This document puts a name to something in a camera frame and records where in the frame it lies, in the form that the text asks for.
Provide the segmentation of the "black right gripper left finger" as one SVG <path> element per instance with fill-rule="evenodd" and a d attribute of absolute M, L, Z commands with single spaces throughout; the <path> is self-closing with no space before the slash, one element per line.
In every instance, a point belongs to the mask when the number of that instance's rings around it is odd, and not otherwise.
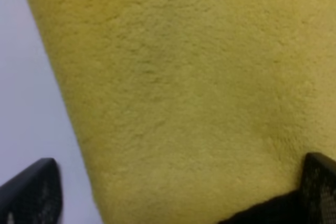
<path fill-rule="evenodd" d="M 63 207 L 60 171 L 41 158 L 1 185 L 1 223 L 59 223 Z"/>

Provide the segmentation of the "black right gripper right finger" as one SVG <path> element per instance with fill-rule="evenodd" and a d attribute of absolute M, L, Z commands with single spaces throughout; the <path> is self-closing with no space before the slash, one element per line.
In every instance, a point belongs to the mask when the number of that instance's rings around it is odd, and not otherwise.
<path fill-rule="evenodd" d="M 335 223 L 335 161 L 307 153 L 300 182 L 305 223 Z"/>

